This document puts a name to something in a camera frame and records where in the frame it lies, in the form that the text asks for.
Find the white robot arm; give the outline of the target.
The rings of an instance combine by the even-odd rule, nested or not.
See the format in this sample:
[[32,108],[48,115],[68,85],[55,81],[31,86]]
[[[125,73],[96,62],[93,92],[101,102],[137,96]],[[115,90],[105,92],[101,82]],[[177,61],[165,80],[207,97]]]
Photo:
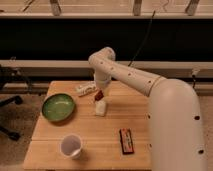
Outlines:
[[88,62],[98,88],[115,78],[149,98],[152,171],[207,171],[200,103],[189,84],[119,64],[110,47],[90,55]]

